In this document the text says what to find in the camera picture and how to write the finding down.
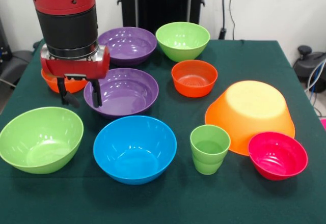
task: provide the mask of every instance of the plastic bowl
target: plastic bowl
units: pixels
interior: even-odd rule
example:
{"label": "plastic bowl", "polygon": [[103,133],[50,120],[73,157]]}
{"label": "plastic bowl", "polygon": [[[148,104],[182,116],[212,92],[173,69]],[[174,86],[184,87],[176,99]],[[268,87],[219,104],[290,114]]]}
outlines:
{"label": "plastic bowl", "polygon": [[266,179],[285,180],[300,174],[308,164],[305,148],[295,139],[276,132],[264,132],[249,142],[249,156]]}
{"label": "plastic bowl", "polygon": [[157,99],[158,84],[144,71],[131,68],[109,70],[105,79],[99,80],[103,105],[95,108],[90,82],[84,89],[86,103],[108,118],[140,114]]}
{"label": "plastic bowl", "polygon": [[111,63],[123,67],[141,64],[157,45],[151,32],[138,27],[109,30],[98,37],[98,42],[108,46]]}
{"label": "plastic bowl", "polygon": [[184,96],[198,98],[207,95],[218,78],[216,68],[201,60],[186,60],[172,68],[176,90]]}
{"label": "plastic bowl", "polygon": [[148,116],[129,116],[105,126],[94,143],[97,164],[110,177],[128,185],[148,183],[172,162],[177,151],[173,131]]}
{"label": "plastic bowl", "polygon": [[230,150],[249,155],[249,140],[265,131],[295,135],[283,95],[271,85],[245,80],[226,89],[213,102],[205,115],[205,123],[222,127],[231,137]]}
{"label": "plastic bowl", "polygon": [[[56,93],[59,93],[57,78],[48,76],[47,74],[45,74],[43,69],[41,69],[41,75],[45,80],[45,82],[48,84],[48,86],[51,88],[51,90]],[[76,93],[82,90],[86,86],[86,84],[87,84],[86,80],[65,79],[66,90],[68,90],[70,93]]]}
{"label": "plastic bowl", "polygon": [[195,59],[206,47],[210,34],[198,24],[173,22],[161,26],[156,38],[166,56],[180,62]]}
{"label": "plastic bowl", "polygon": [[30,110],[9,122],[0,133],[0,156],[24,172],[52,173],[71,160],[83,132],[82,120],[70,110]]}
{"label": "plastic bowl", "polygon": [[324,127],[324,129],[326,130],[326,119],[322,119],[320,120],[322,126]]}

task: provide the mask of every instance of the magenta bowl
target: magenta bowl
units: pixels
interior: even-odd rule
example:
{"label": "magenta bowl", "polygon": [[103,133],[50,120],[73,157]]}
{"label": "magenta bowl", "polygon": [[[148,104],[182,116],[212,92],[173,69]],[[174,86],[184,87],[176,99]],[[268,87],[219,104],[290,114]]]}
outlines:
{"label": "magenta bowl", "polygon": [[86,103],[107,118],[141,114],[157,99],[158,84],[148,73],[131,68],[109,70],[105,79],[99,80],[103,105],[95,108],[93,88],[88,82],[84,89]]}
{"label": "magenta bowl", "polygon": [[300,174],[308,164],[305,148],[295,139],[277,132],[263,132],[249,141],[249,156],[266,179],[281,181]]}
{"label": "magenta bowl", "polygon": [[110,62],[122,67],[141,64],[157,45],[156,37],[151,32],[138,27],[109,30],[98,37],[98,42],[108,46]]}

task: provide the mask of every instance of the red-orange bowl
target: red-orange bowl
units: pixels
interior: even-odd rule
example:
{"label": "red-orange bowl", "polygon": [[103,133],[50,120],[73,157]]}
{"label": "red-orange bowl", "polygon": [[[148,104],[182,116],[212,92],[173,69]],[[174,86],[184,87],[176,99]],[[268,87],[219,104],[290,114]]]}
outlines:
{"label": "red-orange bowl", "polygon": [[[45,74],[44,70],[41,69],[41,75],[45,82],[48,84],[48,86],[51,88],[52,91],[59,93],[58,85],[57,85],[57,78],[51,77],[47,74]],[[86,80],[68,80],[65,78],[65,86],[67,91],[70,93],[76,93],[80,90],[82,90],[87,84]]]}
{"label": "red-orange bowl", "polygon": [[218,78],[216,68],[201,60],[185,60],[172,68],[175,89],[182,95],[199,98],[207,95]]}

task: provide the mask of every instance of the green cup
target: green cup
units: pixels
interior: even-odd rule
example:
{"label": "green cup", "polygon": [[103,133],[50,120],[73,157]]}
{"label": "green cup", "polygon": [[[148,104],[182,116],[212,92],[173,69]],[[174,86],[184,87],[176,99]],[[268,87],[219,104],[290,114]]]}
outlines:
{"label": "green cup", "polygon": [[203,125],[192,131],[190,142],[196,170],[211,175],[220,168],[231,145],[231,138],[221,127]]}

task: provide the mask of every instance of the light green bowl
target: light green bowl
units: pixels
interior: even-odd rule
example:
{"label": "light green bowl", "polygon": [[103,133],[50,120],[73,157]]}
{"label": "light green bowl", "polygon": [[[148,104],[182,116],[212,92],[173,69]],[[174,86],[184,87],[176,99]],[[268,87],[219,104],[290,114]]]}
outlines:
{"label": "light green bowl", "polygon": [[210,34],[202,26],[190,22],[173,22],[156,31],[163,52],[173,61],[195,59],[206,47]]}
{"label": "light green bowl", "polygon": [[52,173],[71,160],[83,132],[82,120],[68,109],[30,110],[9,122],[0,133],[0,156],[24,172]]}

